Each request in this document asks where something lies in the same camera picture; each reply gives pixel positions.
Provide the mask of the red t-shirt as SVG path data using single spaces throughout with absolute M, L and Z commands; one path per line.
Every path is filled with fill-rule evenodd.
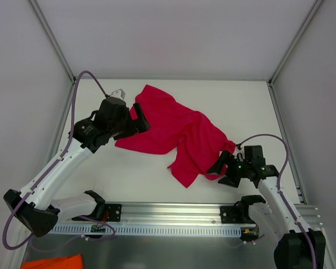
M 215 180 L 207 174 L 222 151 L 235 152 L 235 143 L 218 129 L 203 113 L 178 103 L 168 93 L 146 85 L 135 101 L 141 105 L 151 125 L 147 132 L 121 138 L 115 146 L 121 149 L 155 155 L 177 150 L 169 165 L 173 177 L 188 188 L 198 175 Z

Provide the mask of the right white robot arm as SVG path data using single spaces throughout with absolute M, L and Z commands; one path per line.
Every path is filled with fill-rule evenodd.
M 326 240 L 314 230 L 284 193 L 281 172 L 268 165 L 260 145 L 245 146 L 243 157 L 222 151 L 207 174 L 222 174 L 220 184 L 237 188 L 250 180 L 258 194 L 243 196 L 232 206 L 220 208 L 221 222 L 254 226 L 241 240 L 255 242 L 263 228 L 274 246 L 277 268 L 323 268 Z

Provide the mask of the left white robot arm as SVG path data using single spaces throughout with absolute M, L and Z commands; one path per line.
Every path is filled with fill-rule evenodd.
M 107 97 L 98 110 L 74 124 L 67 146 L 43 171 L 19 191 L 9 189 L 5 193 L 9 209 L 36 237 L 46 235 L 60 221 L 104 218 L 105 200 L 94 191 L 61 200 L 54 197 L 71 174 L 110 139 L 131 137 L 151 128 L 139 103 L 134 103 L 133 110 L 136 118 L 124 100 Z

